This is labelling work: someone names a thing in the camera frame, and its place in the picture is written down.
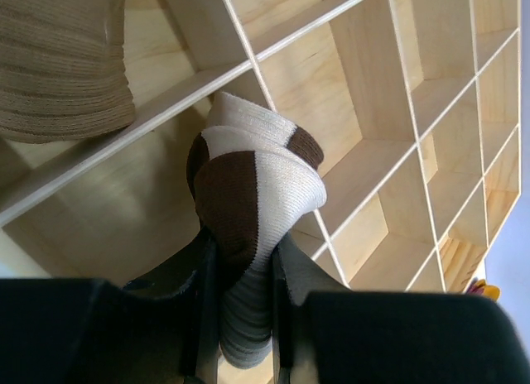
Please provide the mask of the cream brown striped sock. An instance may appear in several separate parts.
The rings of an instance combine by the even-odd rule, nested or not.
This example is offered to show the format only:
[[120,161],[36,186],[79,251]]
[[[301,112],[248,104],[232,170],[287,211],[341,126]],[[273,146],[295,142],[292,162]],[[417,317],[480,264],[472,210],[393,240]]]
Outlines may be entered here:
[[257,366],[271,350],[269,260],[299,219],[325,204],[323,159],[303,127],[224,91],[192,143],[186,180],[218,247],[219,346],[236,368]]

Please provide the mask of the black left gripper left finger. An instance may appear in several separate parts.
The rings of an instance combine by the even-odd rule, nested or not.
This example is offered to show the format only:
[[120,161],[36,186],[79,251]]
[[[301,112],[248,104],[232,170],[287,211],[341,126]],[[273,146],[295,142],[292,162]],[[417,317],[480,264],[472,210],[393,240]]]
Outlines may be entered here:
[[207,228],[123,289],[148,303],[146,333],[132,366],[136,383],[216,383],[217,245]]

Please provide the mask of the tan brown ribbed sock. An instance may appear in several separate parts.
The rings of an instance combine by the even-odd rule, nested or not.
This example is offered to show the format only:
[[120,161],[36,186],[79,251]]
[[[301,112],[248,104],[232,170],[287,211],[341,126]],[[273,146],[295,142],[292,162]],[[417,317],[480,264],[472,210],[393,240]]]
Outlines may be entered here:
[[45,143],[130,125],[125,0],[1,0],[1,135]]

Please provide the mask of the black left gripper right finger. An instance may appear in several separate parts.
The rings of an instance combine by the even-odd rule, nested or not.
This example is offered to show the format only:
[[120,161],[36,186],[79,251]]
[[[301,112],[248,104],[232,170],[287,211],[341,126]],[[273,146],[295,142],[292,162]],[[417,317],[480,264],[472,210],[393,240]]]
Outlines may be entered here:
[[311,260],[287,234],[271,255],[272,355],[275,383],[317,383],[318,364],[305,305],[313,292],[348,289]]

